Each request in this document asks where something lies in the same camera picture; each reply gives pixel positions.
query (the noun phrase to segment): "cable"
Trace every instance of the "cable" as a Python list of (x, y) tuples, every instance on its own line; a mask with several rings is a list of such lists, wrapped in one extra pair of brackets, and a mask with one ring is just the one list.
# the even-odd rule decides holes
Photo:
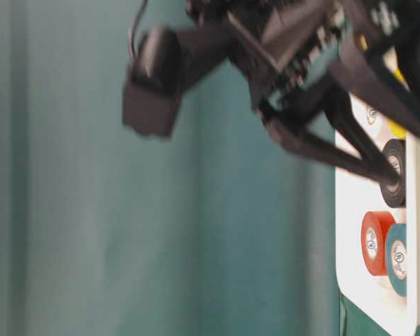
[(139, 10), (137, 11), (137, 14), (134, 16), (134, 19), (131, 23), (131, 27), (129, 28), (129, 56), (131, 57), (131, 60), (134, 61), (137, 58), (137, 53), (135, 51), (134, 46), (134, 40), (135, 40), (135, 34), (137, 32), (137, 27), (139, 26), (141, 17), (143, 16), (146, 6), (148, 5), (149, 0), (143, 0), (141, 2), (141, 5), (139, 7)]

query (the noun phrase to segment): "black plastic part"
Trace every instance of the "black plastic part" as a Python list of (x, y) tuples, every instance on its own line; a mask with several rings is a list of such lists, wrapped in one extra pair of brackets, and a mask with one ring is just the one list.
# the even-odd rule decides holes
[(392, 164), (394, 169), (399, 172), (400, 180), (398, 183), (387, 184), (381, 182), (379, 187), (384, 201), (391, 208), (403, 208), (406, 205), (406, 150), (405, 141), (391, 139), (387, 141), (383, 149), (386, 159)]
[(131, 80), (129, 69), (123, 89), (123, 124), (142, 135), (169, 137), (181, 105), (180, 97), (167, 96)]
[(142, 135), (170, 137), (181, 96), (225, 60), (233, 40), (223, 24), (146, 35), (127, 70), (123, 123)]
[(167, 95), (176, 94), (183, 75), (183, 51), (177, 35), (156, 27), (145, 36), (132, 78)]
[(354, 120), (349, 94), (334, 87), (328, 95), (331, 97), (330, 101), (324, 101), (325, 105), (318, 108), (325, 111), (332, 126), (358, 150), (361, 158), (309, 133), (305, 124), (286, 119), (285, 113), (276, 111), (268, 101), (264, 100), (258, 110), (269, 135), (287, 151), (369, 179), (396, 183), (399, 175)]

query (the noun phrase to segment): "teal curtain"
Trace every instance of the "teal curtain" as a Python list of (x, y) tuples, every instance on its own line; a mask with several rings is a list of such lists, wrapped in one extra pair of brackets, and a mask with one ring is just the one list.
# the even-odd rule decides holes
[(0, 0), (0, 336), (337, 335), (333, 169), (272, 143), (229, 64), (171, 141), (124, 128), (138, 5)]

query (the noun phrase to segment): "teal backdrop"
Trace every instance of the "teal backdrop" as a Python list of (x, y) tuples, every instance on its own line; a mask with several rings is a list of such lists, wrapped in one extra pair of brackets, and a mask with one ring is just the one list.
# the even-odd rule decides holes
[(0, 336), (338, 335), (333, 169), (272, 143), (229, 64), (171, 141), (124, 128), (138, 5), (0, 0)]

